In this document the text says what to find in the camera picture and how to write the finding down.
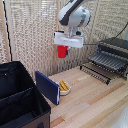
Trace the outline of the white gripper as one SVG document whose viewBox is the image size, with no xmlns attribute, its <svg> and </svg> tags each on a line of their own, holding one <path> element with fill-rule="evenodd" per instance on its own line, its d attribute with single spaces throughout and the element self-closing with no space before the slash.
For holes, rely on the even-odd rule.
<svg viewBox="0 0 128 128">
<path fill-rule="evenodd" d="M 69 47 L 82 48 L 84 43 L 83 36 L 67 37 L 62 32 L 55 32 L 54 43 L 56 45 L 68 46 L 66 56 L 69 54 Z"/>
</svg>

